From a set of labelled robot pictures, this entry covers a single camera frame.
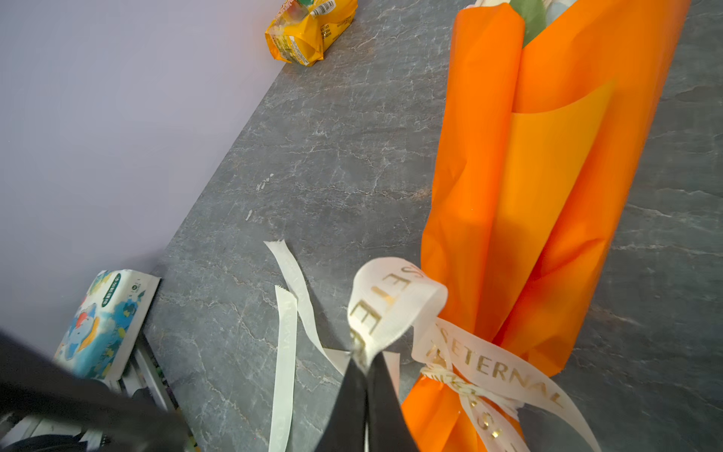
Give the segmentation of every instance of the ribbon bow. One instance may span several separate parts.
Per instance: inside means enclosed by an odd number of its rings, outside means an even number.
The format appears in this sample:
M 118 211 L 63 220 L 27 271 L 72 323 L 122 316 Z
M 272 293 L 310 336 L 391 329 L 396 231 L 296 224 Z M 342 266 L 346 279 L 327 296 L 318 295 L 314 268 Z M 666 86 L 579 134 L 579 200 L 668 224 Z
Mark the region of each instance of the ribbon bow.
M 340 372 L 348 352 L 321 347 L 299 264 L 283 241 L 266 245 L 294 293 L 276 288 L 280 327 L 269 452 L 280 452 L 286 449 L 293 411 L 296 301 L 307 335 Z M 529 449 L 512 424 L 487 401 L 514 419 L 524 404 L 552 412 L 570 424 L 594 452 L 601 452 L 577 406 L 555 382 L 520 357 L 437 317 L 446 300 L 446 287 L 404 259 L 380 257 L 364 264 L 354 276 L 347 310 L 354 340 L 352 357 L 367 370 L 378 353 L 414 327 L 412 358 L 425 363 L 425 377 L 459 394 L 463 410 L 489 452 Z

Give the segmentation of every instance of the green leaf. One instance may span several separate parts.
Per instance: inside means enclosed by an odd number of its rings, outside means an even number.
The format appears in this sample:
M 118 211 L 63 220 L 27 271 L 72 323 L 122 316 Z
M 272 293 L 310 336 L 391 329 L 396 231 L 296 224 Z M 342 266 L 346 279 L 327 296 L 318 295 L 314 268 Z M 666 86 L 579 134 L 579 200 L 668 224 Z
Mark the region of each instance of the green leaf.
M 544 3 L 542 0 L 510 0 L 510 6 L 525 21 L 525 40 L 522 44 L 524 47 L 535 39 L 547 24 Z

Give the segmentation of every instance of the wall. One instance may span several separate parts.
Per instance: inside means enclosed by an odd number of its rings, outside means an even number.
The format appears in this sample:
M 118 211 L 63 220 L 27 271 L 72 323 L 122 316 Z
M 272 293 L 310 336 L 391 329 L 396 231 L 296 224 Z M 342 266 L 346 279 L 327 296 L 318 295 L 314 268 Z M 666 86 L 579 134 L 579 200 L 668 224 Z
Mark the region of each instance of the wall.
M 46 354 L 150 271 L 281 64 L 280 1 L 0 3 L 0 328 Z

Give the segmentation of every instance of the marble surface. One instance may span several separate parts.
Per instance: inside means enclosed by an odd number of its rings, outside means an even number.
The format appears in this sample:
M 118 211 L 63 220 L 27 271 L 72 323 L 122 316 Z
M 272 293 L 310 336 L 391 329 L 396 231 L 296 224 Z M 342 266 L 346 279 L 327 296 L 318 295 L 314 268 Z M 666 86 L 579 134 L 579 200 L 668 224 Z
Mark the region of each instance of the marble surface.
M 356 269 L 419 261 L 445 103 L 450 30 L 467 0 L 361 0 L 312 68 L 284 67 L 168 246 L 145 334 L 205 452 L 265 451 L 286 239 L 325 346 L 347 349 Z M 694 0 L 577 347 L 556 380 L 604 451 L 723 444 L 723 5 Z M 312 451 L 341 376 L 299 336 L 290 451 Z M 402 392 L 419 370 L 402 356 Z M 521 413 L 531 450 L 582 451 Z

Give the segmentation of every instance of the yellow snack package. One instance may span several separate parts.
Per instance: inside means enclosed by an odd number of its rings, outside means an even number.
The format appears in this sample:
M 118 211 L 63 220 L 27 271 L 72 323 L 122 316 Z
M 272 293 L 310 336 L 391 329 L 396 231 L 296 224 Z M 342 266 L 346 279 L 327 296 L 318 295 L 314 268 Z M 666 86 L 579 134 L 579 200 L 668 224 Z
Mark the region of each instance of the yellow snack package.
M 357 0 L 286 0 L 266 30 L 274 59 L 311 66 L 354 20 Z

